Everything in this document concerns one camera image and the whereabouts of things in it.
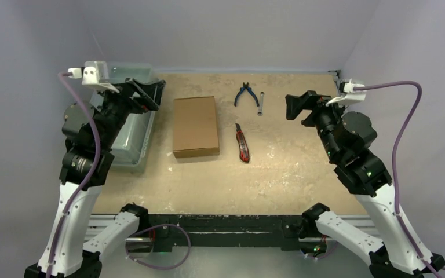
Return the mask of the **brown cardboard express box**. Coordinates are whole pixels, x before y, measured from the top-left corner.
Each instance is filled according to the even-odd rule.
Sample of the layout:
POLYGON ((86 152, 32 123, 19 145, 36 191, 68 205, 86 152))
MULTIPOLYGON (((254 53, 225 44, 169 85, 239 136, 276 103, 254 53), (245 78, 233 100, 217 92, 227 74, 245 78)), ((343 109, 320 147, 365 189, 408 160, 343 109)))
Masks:
POLYGON ((175 99, 172 136, 172 153, 177 159, 219 155, 215 97, 175 99))

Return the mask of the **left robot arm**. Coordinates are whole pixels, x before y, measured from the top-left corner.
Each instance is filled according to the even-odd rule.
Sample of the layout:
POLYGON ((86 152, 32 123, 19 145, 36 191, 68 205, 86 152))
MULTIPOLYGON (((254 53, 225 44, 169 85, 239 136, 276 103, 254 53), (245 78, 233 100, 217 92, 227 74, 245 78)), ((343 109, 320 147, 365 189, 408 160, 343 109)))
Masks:
POLYGON ((100 109, 76 100, 65 110, 66 153, 57 214, 41 258, 25 270, 25 277, 98 277, 112 250, 131 235, 148 233, 148 210, 127 204, 113 224, 85 240, 92 209, 114 159, 111 150, 117 135, 129 115, 159 109, 165 86, 164 80, 141 83, 127 78, 102 92, 100 109))

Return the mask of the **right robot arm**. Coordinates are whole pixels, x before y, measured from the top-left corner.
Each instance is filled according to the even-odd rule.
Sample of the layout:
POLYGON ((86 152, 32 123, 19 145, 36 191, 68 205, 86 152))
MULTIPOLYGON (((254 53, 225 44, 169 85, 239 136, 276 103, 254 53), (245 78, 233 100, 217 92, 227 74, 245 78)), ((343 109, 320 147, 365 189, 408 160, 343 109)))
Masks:
POLYGON ((302 215, 300 238, 326 235, 356 254, 374 277, 422 277, 445 267, 445 259, 422 243, 395 200, 396 189, 380 158, 369 146, 377 138, 370 119, 360 112, 346 112, 329 96, 309 90, 301 96, 287 95, 286 118, 314 127, 338 180, 366 210, 379 237, 347 223, 327 206, 317 203, 302 215))

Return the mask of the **red black utility knife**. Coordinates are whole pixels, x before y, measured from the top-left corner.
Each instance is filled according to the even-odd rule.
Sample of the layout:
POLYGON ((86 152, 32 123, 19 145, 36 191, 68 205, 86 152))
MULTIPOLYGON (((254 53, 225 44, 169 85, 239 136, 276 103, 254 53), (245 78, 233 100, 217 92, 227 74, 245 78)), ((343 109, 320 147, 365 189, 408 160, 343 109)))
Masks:
POLYGON ((250 152, 249 147, 247 145, 245 136, 243 134, 243 131, 240 127, 240 124, 235 123, 236 126, 236 140, 239 144, 239 158, 244 163, 250 162, 250 152))

